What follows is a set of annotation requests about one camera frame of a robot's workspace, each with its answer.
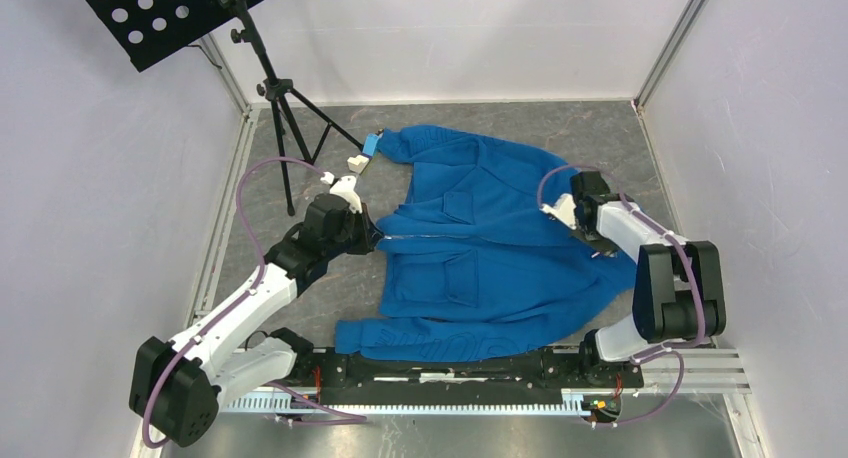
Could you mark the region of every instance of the blue garment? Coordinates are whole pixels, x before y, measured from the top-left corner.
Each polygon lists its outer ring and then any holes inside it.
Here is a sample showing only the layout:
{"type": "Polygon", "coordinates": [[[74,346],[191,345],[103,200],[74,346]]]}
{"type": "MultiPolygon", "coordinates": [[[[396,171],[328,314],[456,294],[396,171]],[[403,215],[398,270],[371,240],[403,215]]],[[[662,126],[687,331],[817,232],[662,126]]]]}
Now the blue garment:
{"type": "MultiPolygon", "coordinates": [[[[380,313],[340,321],[336,350],[382,360],[474,361],[548,345],[633,286],[623,253],[593,250],[539,211],[536,188],[565,162],[547,151],[420,125],[378,150],[413,165],[406,201],[377,222],[388,267],[380,313]]],[[[547,203],[575,172],[552,177],[547,203]]]]}

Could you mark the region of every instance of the round hole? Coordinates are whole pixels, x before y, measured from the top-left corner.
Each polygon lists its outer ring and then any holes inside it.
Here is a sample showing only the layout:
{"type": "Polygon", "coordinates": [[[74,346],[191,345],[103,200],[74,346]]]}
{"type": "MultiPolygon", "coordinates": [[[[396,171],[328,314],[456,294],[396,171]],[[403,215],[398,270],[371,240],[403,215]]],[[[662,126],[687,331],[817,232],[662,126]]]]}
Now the round hole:
{"type": "Polygon", "coordinates": [[[137,44],[141,43],[141,40],[144,39],[144,34],[140,31],[138,31],[138,30],[131,31],[129,36],[127,37],[127,39],[130,40],[130,43],[137,45],[137,44]]]}
{"type": "Polygon", "coordinates": [[[142,10],[149,10],[153,7],[153,0],[138,0],[138,7],[142,10]]]}
{"type": "Polygon", "coordinates": [[[127,21],[127,18],[129,17],[130,14],[127,13],[127,10],[123,8],[115,8],[114,10],[112,10],[112,19],[115,20],[117,23],[123,23],[127,21]]]}

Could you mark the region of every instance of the white wall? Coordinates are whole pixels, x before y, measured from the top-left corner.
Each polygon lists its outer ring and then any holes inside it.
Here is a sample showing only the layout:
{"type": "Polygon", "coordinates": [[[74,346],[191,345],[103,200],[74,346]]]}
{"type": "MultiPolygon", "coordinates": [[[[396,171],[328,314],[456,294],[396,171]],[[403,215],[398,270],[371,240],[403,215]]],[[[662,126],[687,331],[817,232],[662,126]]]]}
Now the white wall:
{"type": "MultiPolygon", "coordinates": [[[[267,0],[253,14],[313,101],[632,98],[687,0],[267,0]]],[[[246,96],[264,76],[215,36],[246,96]]]]}
{"type": "Polygon", "coordinates": [[[683,231],[721,250],[777,457],[848,445],[846,20],[845,0],[710,0],[647,105],[683,231]]]}
{"type": "Polygon", "coordinates": [[[83,0],[0,6],[0,456],[126,456],[238,114],[198,50],[138,74],[83,0]]]}

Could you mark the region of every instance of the black cable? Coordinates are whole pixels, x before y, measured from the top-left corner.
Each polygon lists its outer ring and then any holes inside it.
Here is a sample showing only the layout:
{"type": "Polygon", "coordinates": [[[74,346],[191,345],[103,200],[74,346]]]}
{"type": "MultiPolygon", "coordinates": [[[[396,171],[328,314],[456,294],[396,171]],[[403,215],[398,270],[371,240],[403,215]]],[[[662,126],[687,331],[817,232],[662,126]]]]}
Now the black cable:
{"type": "Polygon", "coordinates": [[[213,60],[212,57],[209,56],[209,53],[206,53],[206,50],[202,46],[200,46],[200,45],[186,45],[186,48],[197,48],[197,49],[199,49],[200,51],[203,52],[203,56],[205,56],[206,59],[209,60],[209,64],[211,64],[215,68],[218,68],[218,70],[224,69],[223,66],[219,65],[218,63],[215,63],[215,60],[213,60]]]}
{"type": "Polygon", "coordinates": [[[253,335],[255,335],[257,333],[262,333],[262,336],[264,336],[265,338],[268,338],[268,333],[265,333],[262,330],[254,331],[253,333],[250,334],[250,336],[247,337],[246,340],[244,340],[244,351],[247,351],[247,344],[250,343],[250,339],[253,338],[253,335]]]}

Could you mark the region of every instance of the black music stand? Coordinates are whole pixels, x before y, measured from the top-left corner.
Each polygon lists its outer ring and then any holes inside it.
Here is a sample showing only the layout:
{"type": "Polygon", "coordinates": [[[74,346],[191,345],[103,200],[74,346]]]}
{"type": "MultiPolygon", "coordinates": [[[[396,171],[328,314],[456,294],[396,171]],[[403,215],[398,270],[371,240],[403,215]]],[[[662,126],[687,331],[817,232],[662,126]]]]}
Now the black music stand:
{"type": "MultiPolygon", "coordinates": [[[[138,71],[146,70],[176,51],[197,41],[232,17],[239,18],[244,25],[244,30],[232,30],[230,36],[235,43],[250,43],[259,58],[262,69],[265,71],[266,79],[263,84],[257,86],[257,91],[271,103],[271,114],[274,118],[274,131],[277,135],[277,148],[280,155],[285,156],[283,145],[285,129],[283,128],[281,113],[288,122],[294,140],[303,154],[303,159],[308,163],[315,163],[331,129],[338,131],[359,150],[362,150],[362,143],[297,91],[292,80],[277,77],[265,51],[262,38],[259,36],[259,31],[256,29],[249,12],[251,6],[263,0],[85,1],[88,2],[100,21],[112,32],[112,35],[127,52],[130,61],[138,71]],[[289,107],[286,99],[287,94],[297,98],[324,120],[327,125],[318,146],[311,155],[289,107]]],[[[285,162],[280,163],[280,166],[285,184],[287,211],[289,216],[293,216],[295,209],[292,204],[288,167],[285,162]]]]}

